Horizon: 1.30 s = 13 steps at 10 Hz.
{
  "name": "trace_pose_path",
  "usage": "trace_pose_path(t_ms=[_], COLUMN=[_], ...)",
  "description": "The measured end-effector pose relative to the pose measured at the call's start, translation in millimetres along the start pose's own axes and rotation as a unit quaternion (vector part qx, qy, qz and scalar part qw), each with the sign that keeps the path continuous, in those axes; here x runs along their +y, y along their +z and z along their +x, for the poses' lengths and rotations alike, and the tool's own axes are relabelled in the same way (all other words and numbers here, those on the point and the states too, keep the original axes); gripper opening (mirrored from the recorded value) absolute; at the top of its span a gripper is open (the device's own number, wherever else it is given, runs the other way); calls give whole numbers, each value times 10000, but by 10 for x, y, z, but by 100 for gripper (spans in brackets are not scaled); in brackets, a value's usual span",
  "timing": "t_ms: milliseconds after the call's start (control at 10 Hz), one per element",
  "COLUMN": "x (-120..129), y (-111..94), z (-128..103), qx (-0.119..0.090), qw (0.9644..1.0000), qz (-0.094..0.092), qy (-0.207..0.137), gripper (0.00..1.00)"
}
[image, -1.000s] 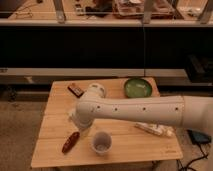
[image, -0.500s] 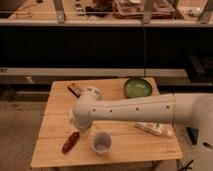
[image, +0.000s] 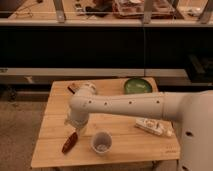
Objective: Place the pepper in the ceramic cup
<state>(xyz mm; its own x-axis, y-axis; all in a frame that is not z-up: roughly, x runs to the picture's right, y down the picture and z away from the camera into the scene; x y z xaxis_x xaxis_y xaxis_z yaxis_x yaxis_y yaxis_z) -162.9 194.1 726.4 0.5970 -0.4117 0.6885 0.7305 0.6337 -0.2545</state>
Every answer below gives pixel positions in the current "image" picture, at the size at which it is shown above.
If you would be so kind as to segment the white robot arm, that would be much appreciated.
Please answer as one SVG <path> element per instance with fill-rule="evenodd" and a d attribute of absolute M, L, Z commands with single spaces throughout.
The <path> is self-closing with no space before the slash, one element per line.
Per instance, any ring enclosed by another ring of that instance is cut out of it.
<path fill-rule="evenodd" d="M 70 99 L 70 124 L 82 129 L 91 113 L 176 121 L 182 124 L 179 171 L 213 170 L 213 91 L 98 95 L 84 83 Z"/>

